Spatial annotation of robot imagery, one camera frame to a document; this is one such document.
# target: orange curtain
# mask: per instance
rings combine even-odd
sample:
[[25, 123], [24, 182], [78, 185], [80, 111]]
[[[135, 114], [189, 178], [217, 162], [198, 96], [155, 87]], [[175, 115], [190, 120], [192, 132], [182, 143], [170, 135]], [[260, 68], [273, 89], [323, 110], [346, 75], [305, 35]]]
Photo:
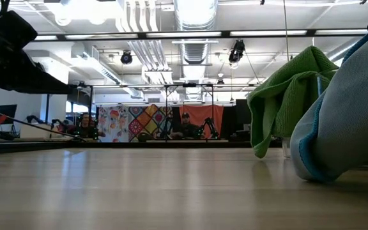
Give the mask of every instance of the orange curtain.
[[[223, 106], [214, 105], [214, 125], [217, 132], [221, 134]], [[201, 126], [206, 118], [212, 118], [212, 105], [193, 106], [183, 105], [180, 107], [180, 116], [187, 112], [190, 115], [191, 124]], [[211, 132], [208, 125], [205, 126], [205, 136], [209, 137]]]

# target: ceiling duct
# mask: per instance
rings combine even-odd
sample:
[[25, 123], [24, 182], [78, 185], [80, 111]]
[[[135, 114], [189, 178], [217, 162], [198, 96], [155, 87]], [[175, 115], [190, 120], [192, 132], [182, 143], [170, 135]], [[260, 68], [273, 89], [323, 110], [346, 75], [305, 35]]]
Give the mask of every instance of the ceiling duct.
[[[215, 16], [217, 14], [218, 0], [174, 0], [176, 10], [176, 23], [180, 31], [209, 31], [213, 30]], [[208, 56], [209, 45], [204, 44], [181, 44], [181, 55], [183, 56], [183, 75], [187, 80], [201, 80], [204, 77], [205, 64]], [[199, 98], [188, 95], [190, 99]]]

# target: light blue fabric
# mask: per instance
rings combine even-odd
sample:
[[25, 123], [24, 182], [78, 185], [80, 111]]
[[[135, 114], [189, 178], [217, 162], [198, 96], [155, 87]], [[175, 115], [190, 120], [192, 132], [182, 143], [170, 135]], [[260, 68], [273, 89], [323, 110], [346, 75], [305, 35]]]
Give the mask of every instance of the light blue fabric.
[[[350, 50], [349, 52], [346, 54], [346, 56], [343, 59], [343, 63], [346, 62], [360, 47], [362, 47], [364, 44], [366, 44], [366, 42], [368, 42], [368, 34], [365, 35], [359, 42], [357, 42]], [[324, 93], [321, 95], [321, 97], [316, 100], [316, 102], [314, 103], [314, 105], [312, 105], [313, 107], [316, 107], [315, 109], [309, 109], [307, 112], [313, 112], [314, 114], [309, 116], [306, 116], [306, 118], [302, 118], [302, 119], [306, 119], [305, 120], [305, 124], [306, 126], [308, 125], [308, 118], [312, 119], [312, 121], [310, 122], [312, 125], [311, 130], [309, 131], [309, 133], [306, 134], [306, 136], [302, 135], [295, 135], [295, 131], [294, 134], [292, 136], [292, 140], [291, 140], [291, 145], [293, 145], [293, 142], [298, 144], [298, 149], [295, 148], [295, 151], [299, 151], [299, 153], [293, 153], [292, 152], [292, 157], [295, 156], [295, 158], [297, 156], [300, 157], [301, 162], [296, 163], [296, 159], [294, 160], [294, 164], [295, 167], [297, 167], [298, 171], [299, 170], [303, 170], [305, 172], [297, 172], [298, 175], [304, 175], [304, 176], [300, 176], [301, 178], [305, 179], [305, 180], [316, 180], [316, 181], [320, 181], [320, 182], [330, 182], [335, 180], [338, 176], [336, 174], [327, 174], [326, 172], [322, 171], [322, 169], [319, 168], [319, 165], [316, 163], [316, 159], [313, 158], [313, 152], [312, 152], [312, 148], [313, 148], [313, 143], [314, 141], [318, 138], [318, 132], [319, 132], [319, 112], [322, 108], [322, 103], [323, 103], [323, 97], [324, 97]], [[300, 138], [299, 140], [294, 140], [294, 136], [297, 136], [298, 138]]]

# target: ceiling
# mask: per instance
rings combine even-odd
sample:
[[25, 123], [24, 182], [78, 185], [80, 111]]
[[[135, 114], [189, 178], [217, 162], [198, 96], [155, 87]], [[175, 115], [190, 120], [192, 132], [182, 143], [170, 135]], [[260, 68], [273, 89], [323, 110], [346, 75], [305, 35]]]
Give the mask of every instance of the ceiling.
[[[258, 5], [258, 0], [246, 1], [219, 1], [216, 30], [251, 30], [251, 29], [285, 29], [285, 14], [282, 5], [270, 3], [283, 3], [280, 0], [266, 0], [263, 6]], [[294, 0], [286, 1], [288, 4], [300, 4], [286, 7], [287, 29], [333, 29], [333, 28], [365, 28], [368, 25], [368, 3], [359, 4], [359, 0]], [[346, 3], [339, 6], [308, 7], [320, 3]], [[159, 0], [157, 4], [157, 23], [161, 31], [176, 30], [174, 11], [164, 11], [173, 4], [173, 0]], [[73, 20], [69, 25], [61, 27], [55, 23], [55, 16], [43, 5], [43, 1], [11, 0], [11, 10], [15, 10], [27, 20], [40, 34], [45, 33], [104, 33], [118, 30], [114, 19], [107, 19], [101, 25], [94, 25], [88, 20]], [[241, 59], [239, 67], [235, 70], [229, 68], [227, 60], [228, 50], [235, 43], [235, 39], [219, 39], [218, 43], [210, 45], [210, 54], [206, 67], [205, 78], [215, 82], [218, 73], [224, 74], [224, 82], [233, 84], [257, 83], [254, 72], [260, 80], [269, 77], [288, 61], [287, 51], [294, 56], [306, 47], [314, 44], [323, 52], [328, 53], [338, 46], [351, 40], [353, 37], [316, 37], [312, 38], [247, 38], [245, 52], [247, 56]], [[129, 50], [126, 41], [89, 41], [83, 42], [85, 47], [95, 46], [99, 52], [101, 62], [105, 63], [113, 72], [118, 73], [123, 82], [129, 84], [144, 84], [141, 78], [142, 65], [135, 56], [130, 65], [122, 65], [120, 55], [123, 50]], [[56, 45], [43, 46], [43, 49], [54, 52]], [[178, 81], [182, 77], [180, 51], [171, 40], [162, 40], [162, 46], [169, 66], [172, 68], [172, 78]], [[77, 70], [70, 73], [72, 81], [91, 81], [103, 84], [104, 77], [86, 67], [76, 66]], [[96, 93], [125, 93], [120, 89], [102, 89]]]

